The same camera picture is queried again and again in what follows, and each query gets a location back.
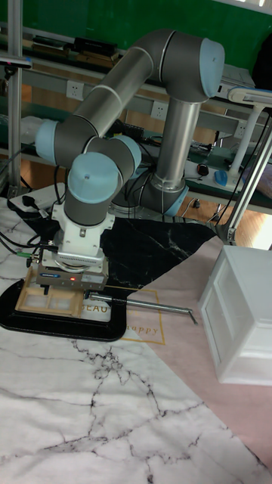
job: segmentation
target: light blue joint cap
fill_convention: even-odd
[[[173,203],[173,205],[170,206],[170,208],[167,210],[167,212],[164,213],[164,215],[167,215],[168,217],[175,217],[177,215],[177,211],[181,208],[181,204],[184,201],[188,190],[189,187],[186,186],[185,189],[178,195],[177,200]]]
[[[217,42],[203,39],[199,53],[200,79],[208,98],[213,98],[221,81],[224,69],[224,47]]]
[[[73,162],[68,187],[80,202],[101,203],[113,196],[118,176],[116,164],[105,154],[80,154]]]
[[[124,135],[114,136],[113,139],[119,139],[122,143],[124,143],[128,147],[128,149],[131,152],[131,155],[133,156],[134,171],[136,171],[141,163],[141,150],[137,145],[136,141]]]
[[[48,160],[52,165],[56,164],[54,157],[54,133],[58,121],[48,119],[39,127],[36,134],[36,151],[41,158]]]

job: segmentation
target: desk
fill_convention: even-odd
[[[5,208],[5,200],[0,201],[0,213],[1,230],[8,231],[14,240],[24,242],[32,236],[31,229]],[[200,258],[199,252],[189,259],[182,255],[186,260],[168,273],[166,286],[163,283],[166,275],[151,283],[156,284],[159,298],[168,298],[172,293],[174,299],[179,299],[178,304],[185,298],[187,303],[194,301],[196,308],[197,293],[206,284],[221,249],[216,237],[205,244],[200,248]],[[184,275],[188,276],[188,272],[183,272],[183,265],[193,257],[198,269],[186,277],[187,289],[194,288],[189,295],[184,288]],[[0,247],[0,261],[0,292],[3,292],[25,276],[26,266],[4,247]],[[143,292],[139,291],[133,299],[138,295],[143,298]],[[164,317],[164,343],[145,343],[137,334],[136,325],[142,321],[150,326],[158,317],[146,310],[137,314],[128,312],[124,339],[111,344],[16,333],[0,327],[2,482],[272,482],[269,471],[252,453],[257,448],[258,456],[269,461],[267,437],[257,431],[253,438],[252,431],[247,434],[243,428],[243,438],[251,451],[248,450],[233,429],[209,410],[203,398],[180,375],[185,370],[187,378],[190,370],[195,371],[199,374],[198,382],[205,381],[207,387],[207,379],[203,379],[206,363],[200,364],[203,343],[204,358],[211,368],[212,359],[202,325],[195,327],[187,316]],[[185,349],[190,353],[189,359]],[[167,354],[172,354],[172,362],[165,363]],[[209,374],[208,379],[216,386],[213,376]],[[229,386],[222,387],[217,382],[216,392],[222,389],[223,395],[227,398],[230,394],[233,402],[233,411],[227,407],[227,420],[231,415],[235,417],[239,395],[250,410],[261,394],[267,406],[262,407],[262,415],[261,412],[256,415],[255,428],[260,428],[261,421],[266,430],[270,429],[270,419],[266,420],[270,389],[255,391],[240,386],[235,395]],[[242,420],[249,424],[252,414]]]
[[[8,115],[8,100],[6,98],[0,97],[0,113]],[[70,113],[63,110],[53,109],[51,107],[39,106],[33,103],[22,103],[22,117],[25,116],[37,116],[42,119],[53,119],[58,121],[64,121]],[[8,152],[8,127],[2,126],[0,124],[0,152],[7,154]],[[25,150],[25,155],[29,160],[39,161],[40,163],[47,163],[46,160],[36,156],[36,151],[34,148],[30,147]],[[223,169],[225,168],[224,158],[231,159],[232,155],[229,150],[225,148],[218,148],[211,152],[207,158],[208,165],[212,168]],[[197,154],[190,154],[190,158],[195,163],[203,163],[203,157]],[[200,198],[203,200],[209,200],[216,203],[226,203],[230,197],[230,193],[220,188],[211,188],[205,185],[205,180],[203,185],[199,185],[194,181],[187,180],[187,185],[189,186],[189,195],[192,197]],[[237,200],[238,195],[233,198],[234,205]],[[252,200],[248,206],[248,209],[254,210],[256,212],[262,213],[272,213],[272,200],[259,192],[255,192]]]

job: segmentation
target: white box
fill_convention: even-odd
[[[199,308],[218,380],[272,385],[272,251],[224,246]]]

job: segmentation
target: floor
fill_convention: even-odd
[[[31,87],[23,85],[22,89],[22,101],[31,100]],[[54,168],[40,163],[32,163],[28,160],[22,160],[21,174],[25,180],[35,189],[42,188],[44,186],[51,185],[53,183]],[[60,169],[57,180],[64,180],[64,170]],[[187,208],[187,204],[192,200],[186,197],[178,215],[184,213]],[[206,222],[213,216],[217,204],[213,202],[207,202],[201,200],[200,208],[193,208],[193,203],[189,206],[186,212],[186,217],[189,219],[200,220]],[[221,223],[227,221],[228,216],[231,214],[231,208],[227,209]],[[236,243],[237,245],[244,247],[254,247],[257,249],[268,250],[272,244],[272,216],[264,213],[252,212],[246,210],[243,219],[236,231]]]

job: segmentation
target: electrical outlet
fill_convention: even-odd
[[[168,110],[168,104],[158,101],[153,102],[151,117],[154,119],[160,119],[161,121],[166,120],[166,114]]]
[[[235,138],[242,139],[242,137],[244,136],[245,129],[246,129],[246,121],[239,121],[233,136]]]
[[[66,96],[71,99],[83,101],[83,82],[67,81]]]

